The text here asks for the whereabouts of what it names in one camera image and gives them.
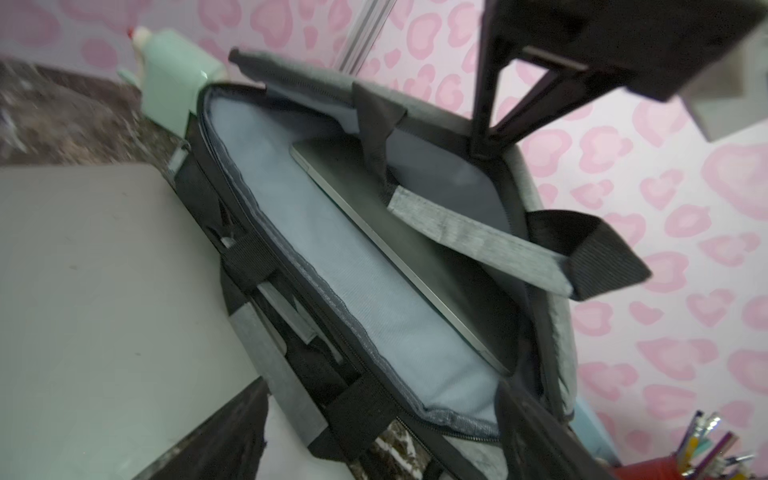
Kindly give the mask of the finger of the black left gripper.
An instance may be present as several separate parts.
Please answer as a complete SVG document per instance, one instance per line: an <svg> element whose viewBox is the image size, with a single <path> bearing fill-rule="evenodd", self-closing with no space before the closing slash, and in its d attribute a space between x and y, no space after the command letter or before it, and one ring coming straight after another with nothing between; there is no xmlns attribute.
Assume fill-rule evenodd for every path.
<svg viewBox="0 0 768 480"><path fill-rule="evenodd" d="M488 1L471 152L494 157L618 88L667 101L766 16L762 1ZM545 74L493 124L499 77L515 60Z"/></svg>

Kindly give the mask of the dark green laptop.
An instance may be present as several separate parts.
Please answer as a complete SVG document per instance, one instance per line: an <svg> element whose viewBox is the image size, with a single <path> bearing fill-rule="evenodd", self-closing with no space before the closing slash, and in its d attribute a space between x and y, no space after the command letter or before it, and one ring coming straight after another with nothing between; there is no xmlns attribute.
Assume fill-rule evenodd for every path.
<svg viewBox="0 0 768 480"><path fill-rule="evenodd" d="M157 169L2 170L3 478L133 478L255 378Z"/></svg>

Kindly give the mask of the dark grey laptop case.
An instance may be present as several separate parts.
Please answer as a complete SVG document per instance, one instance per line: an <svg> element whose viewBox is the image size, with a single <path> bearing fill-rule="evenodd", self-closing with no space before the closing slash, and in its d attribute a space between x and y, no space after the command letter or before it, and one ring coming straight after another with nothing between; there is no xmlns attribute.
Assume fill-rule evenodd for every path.
<svg viewBox="0 0 768 480"><path fill-rule="evenodd" d="M269 52L247 84L206 86L176 191L219 251L237 334L310 452L362 460L391 424L429 477L609 479L570 427L569 304L650 272L599 217L543 206L521 151L481 159L472 122ZM299 166L299 141L348 135L387 210L478 264L520 309L503 375Z"/></svg>

